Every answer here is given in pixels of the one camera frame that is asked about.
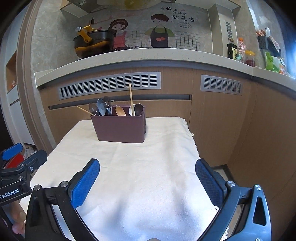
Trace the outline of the person's left hand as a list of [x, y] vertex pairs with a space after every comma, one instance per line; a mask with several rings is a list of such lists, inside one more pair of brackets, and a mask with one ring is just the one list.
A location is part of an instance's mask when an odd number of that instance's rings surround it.
[[20, 205], [20, 201], [15, 201], [10, 204], [10, 214], [14, 224], [12, 226], [12, 231], [15, 234], [24, 235], [25, 234], [25, 220], [26, 213]]

